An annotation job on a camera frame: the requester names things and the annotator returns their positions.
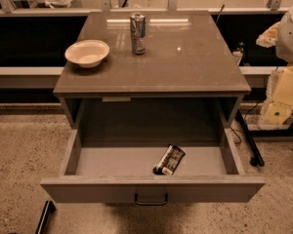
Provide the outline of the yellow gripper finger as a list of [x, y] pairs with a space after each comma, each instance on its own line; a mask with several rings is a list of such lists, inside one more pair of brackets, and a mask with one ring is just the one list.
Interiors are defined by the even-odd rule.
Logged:
[[266, 96], [264, 121], [275, 125], [284, 123], [293, 112], [293, 64], [288, 64], [282, 71], [272, 72]]
[[279, 22], [276, 22], [257, 38], [256, 44], [264, 48], [273, 47], [276, 42], [278, 28]]

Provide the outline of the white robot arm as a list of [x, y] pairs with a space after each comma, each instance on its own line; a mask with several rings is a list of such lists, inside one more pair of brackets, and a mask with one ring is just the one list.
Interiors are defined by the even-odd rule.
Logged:
[[265, 48], [275, 47], [276, 56], [287, 62], [283, 71], [271, 75], [262, 108], [264, 120], [279, 125], [293, 112], [293, 5], [281, 21], [258, 37], [256, 44]]

